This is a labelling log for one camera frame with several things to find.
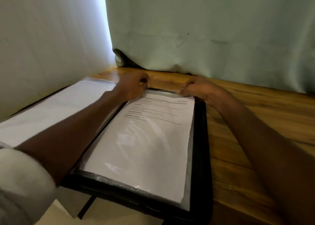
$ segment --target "white curtain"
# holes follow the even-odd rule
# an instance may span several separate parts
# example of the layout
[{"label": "white curtain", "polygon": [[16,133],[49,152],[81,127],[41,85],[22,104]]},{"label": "white curtain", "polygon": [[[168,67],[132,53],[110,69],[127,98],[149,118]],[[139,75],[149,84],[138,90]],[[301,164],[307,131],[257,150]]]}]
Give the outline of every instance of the white curtain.
[{"label": "white curtain", "polygon": [[315,92],[315,0],[106,0],[106,6],[113,48],[141,67]]},{"label": "white curtain", "polygon": [[0,120],[114,65],[105,0],[0,0]]}]

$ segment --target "wooden tabletop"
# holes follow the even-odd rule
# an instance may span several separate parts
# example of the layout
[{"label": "wooden tabletop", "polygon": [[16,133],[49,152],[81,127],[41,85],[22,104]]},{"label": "wooden tabletop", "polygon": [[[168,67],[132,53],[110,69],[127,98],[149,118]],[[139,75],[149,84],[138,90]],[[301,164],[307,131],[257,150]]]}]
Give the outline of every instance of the wooden tabletop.
[{"label": "wooden tabletop", "polygon": [[[95,78],[117,82],[139,71],[113,68]],[[152,87],[177,90],[191,76],[146,71]],[[212,80],[240,99],[262,121],[315,155],[315,98],[290,91]],[[214,213],[211,224],[286,224],[274,199],[262,185],[241,146],[219,113],[207,105]]]}]

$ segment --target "rolled-up sleeve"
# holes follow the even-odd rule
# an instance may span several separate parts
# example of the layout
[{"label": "rolled-up sleeve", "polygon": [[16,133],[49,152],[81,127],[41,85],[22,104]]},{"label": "rolled-up sleeve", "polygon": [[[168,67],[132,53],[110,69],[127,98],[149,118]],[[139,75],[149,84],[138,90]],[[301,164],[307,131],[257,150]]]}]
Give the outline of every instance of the rolled-up sleeve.
[{"label": "rolled-up sleeve", "polygon": [[0,224],[34,224],[55,197],[53,178],[35,159],[0,149]]}]

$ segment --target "person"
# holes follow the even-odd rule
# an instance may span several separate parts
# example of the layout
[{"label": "person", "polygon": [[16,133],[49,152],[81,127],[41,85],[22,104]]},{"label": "person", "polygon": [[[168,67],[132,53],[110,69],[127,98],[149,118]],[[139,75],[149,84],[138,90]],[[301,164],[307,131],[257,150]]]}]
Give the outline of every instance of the person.
[{"label": "person", "polygon": [[[14,149],[0,150],[0,224],[34,224],[106,115],[150,87],[147,73],[122,76],[112,91]],[[315,224],[315,158],[273,130],[225,89],[196,76],[181,90],[226,121],[265,186],[293,224]]]}]

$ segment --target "white paper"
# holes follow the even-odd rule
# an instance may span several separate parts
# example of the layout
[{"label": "white paper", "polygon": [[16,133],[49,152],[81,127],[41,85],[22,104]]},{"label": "white paper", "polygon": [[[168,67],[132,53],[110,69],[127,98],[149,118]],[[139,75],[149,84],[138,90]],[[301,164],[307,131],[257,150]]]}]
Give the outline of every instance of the white paper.
[{"label": "white paper", "polygon": [[147,93],[129,102],[82,169],[181,202],[193,109],[192,97]]},{"label": "white paper", "polygon": [[0,141],[18,146],[39,132],[84,109],[98,100],[115,83],[82,80],[38,105],[0,123]]}]

